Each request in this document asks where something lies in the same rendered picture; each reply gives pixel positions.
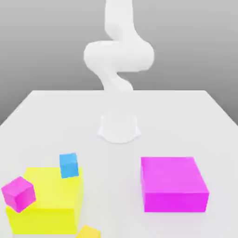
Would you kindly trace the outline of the small blue cube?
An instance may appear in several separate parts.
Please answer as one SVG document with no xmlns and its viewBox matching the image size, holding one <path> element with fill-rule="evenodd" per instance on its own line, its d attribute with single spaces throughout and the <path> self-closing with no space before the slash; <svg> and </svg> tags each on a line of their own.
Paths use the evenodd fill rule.
<svg viewBox="0 0 238 238">
<path fill-rule="evenodd" d="M 79 176 L 78 160 L 76 153 L 60 154 L 59 164 L 61 177 L 63 179 Z"/>
</svg>

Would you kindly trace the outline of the large magenta box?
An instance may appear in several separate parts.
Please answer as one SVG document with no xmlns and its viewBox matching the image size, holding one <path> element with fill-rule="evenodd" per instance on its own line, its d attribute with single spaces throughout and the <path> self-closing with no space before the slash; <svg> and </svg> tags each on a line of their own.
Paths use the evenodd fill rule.
<svg viewBox="0 0 238 238">
<path fill-rule="evenodd" d="M 193 157 L 142 157 L 145 212 L 205 212 L 209 190 Z"/>
</svg>

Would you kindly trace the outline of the large yellow box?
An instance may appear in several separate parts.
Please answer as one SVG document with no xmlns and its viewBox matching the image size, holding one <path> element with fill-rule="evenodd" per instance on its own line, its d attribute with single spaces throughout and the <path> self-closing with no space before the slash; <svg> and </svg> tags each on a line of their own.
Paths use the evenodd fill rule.
<svg viewBox="0 0 238 238">
<path fill-rule="evenodd" d="M 83 170 L 62 178 L 58 167 L 28 167 L 23 177 L 35 189 L 36 201 L 17 213 L 6 207 L 13 234 L 76 234 L 83 201 Z"/>
</svg>

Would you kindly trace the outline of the small yellow cube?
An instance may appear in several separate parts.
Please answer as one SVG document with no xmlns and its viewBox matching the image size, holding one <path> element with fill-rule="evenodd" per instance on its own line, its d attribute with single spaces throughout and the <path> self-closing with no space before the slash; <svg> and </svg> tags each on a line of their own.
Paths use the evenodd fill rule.
<svg viewBox="0 0 238 238">
<path fill-rule="evenodd" d="M 95 228 L 84 225 L 75 238 L 101 238 L 101 233 Z"/>
</svg>

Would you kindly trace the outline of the small magenta cube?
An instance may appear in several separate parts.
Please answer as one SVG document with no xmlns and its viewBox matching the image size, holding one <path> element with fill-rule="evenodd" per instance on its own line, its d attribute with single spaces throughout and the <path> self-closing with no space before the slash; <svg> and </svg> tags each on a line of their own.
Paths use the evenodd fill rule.
<svg viewBox="0 0 238 238">
<path fill-rule="evenodd" d="M 1 188 L 5 203 L 20 213 L 36 201 L 34 186 L 22 176 Z"/>
</svg>

